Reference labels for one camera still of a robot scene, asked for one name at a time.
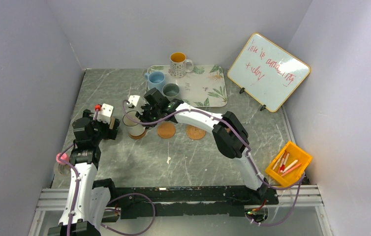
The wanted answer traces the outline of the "white mug black rim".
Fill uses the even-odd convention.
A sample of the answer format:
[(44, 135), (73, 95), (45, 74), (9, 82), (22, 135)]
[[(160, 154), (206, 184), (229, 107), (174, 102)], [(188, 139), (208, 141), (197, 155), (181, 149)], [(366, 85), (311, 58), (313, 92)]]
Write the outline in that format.
[(127, 133), (134, 136), (141, 135), (144, 130), (146, 130), (145, 127), (138, 123), (140, 120), (136, 117), (136, 113), (136, 111), (129, 111), (122, 119), (122, 122), (127, 129)]

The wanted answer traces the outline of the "grey-green mug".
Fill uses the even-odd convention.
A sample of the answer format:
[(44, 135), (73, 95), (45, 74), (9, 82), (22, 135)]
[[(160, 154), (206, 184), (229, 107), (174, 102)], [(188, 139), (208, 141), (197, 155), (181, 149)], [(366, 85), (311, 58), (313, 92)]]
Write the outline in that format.
[(162, 94), (169, 100), (180, 99), (180, 88), (177, 84), (168, 83), (162, 89)]

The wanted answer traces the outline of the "light blue mug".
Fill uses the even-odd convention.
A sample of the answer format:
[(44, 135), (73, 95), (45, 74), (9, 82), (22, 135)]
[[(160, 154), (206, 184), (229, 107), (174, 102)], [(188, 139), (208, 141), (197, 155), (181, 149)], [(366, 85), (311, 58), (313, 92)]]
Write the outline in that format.
[(157, 89), (158, 91), (162, 92), (163, 87), (166, 84), (165, 75), (160, 71), (154, 71), (151, 73), (145, 73), (144, 77), (147, 81), (147, 89)]

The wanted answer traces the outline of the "yellow-inside patterned mug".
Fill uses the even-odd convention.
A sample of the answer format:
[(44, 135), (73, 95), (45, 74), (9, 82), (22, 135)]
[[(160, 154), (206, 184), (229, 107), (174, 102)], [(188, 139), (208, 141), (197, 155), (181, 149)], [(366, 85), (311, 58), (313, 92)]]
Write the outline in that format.
[(175, 52), (170, 56), (169, 74), (175, 78), (182, 78), (187, 73), (191, 73), (194, 68), (192, 60), (187, 59), (181, 52)]

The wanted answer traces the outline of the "beige ceramic mug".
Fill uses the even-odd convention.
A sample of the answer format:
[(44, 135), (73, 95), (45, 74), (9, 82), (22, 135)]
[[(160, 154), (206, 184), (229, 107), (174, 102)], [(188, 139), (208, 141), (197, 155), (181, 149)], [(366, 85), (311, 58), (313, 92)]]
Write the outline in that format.
[(109, 129), (112, 130), (114, 128), (114, 125), (115, 125), (115, 118), (111, 117), (111, 121), (110, 121), (110, 124), (109, 124)]

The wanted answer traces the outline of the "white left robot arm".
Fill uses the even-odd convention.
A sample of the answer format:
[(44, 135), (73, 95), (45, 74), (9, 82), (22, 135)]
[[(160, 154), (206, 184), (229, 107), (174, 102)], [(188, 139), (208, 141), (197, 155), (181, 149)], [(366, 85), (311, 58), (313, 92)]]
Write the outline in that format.
[(112, 116), (113, 109), (98, 104), (94, 112), (85, 109), (73, 122), (71, 154), (66, 159), (58, 155), (58, 160), (70, 167), (70, 188), (59, 224), (48, 230), (49, 236), (98, 236), (105, 208), (117, 202), (114, 182), (109, 178), (95, 180), (99, 144), (103, 139), (115, 140), (120, 125)]

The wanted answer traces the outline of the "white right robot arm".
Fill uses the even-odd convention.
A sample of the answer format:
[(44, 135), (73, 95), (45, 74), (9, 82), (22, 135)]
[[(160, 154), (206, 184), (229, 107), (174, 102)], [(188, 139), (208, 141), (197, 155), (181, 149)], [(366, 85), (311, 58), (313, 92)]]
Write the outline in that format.
[(233, 160), (240, 170), (247, 197), (253, 204), (266, 198), (268, 184), (250, 153), (248, 133), (233, 112), (210, 113), (195, 108), (181, 99), (169, 100), (158, 89), (144, 97), (132, 95), (127, 101), (144, 127), (154, 127), (162, 121), (181, 123), (202, 129), (213, 135), (218, 151)]

